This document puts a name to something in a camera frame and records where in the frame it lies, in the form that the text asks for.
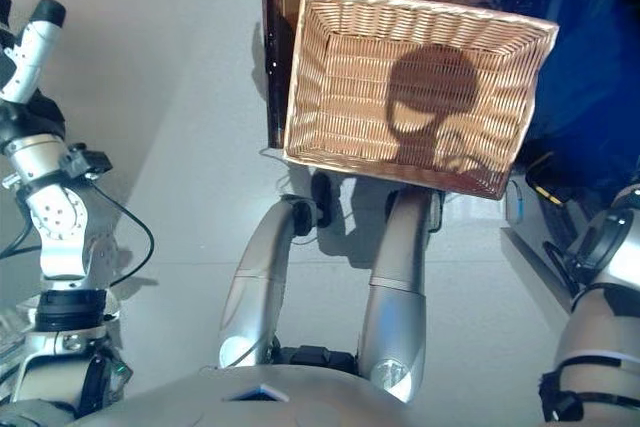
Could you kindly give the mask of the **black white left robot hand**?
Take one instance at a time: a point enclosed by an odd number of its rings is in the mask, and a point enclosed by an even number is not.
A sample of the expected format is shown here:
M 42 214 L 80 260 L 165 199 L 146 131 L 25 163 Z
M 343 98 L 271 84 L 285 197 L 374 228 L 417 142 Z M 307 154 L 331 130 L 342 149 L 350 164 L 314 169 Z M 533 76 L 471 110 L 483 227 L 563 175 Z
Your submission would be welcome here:
M 40 0 L 21 31 L 1 31 L 1 147 L 25 137 L 65 136 L 59 107 L 39 89 L 43 68 L 62 31 L 66 8 Z

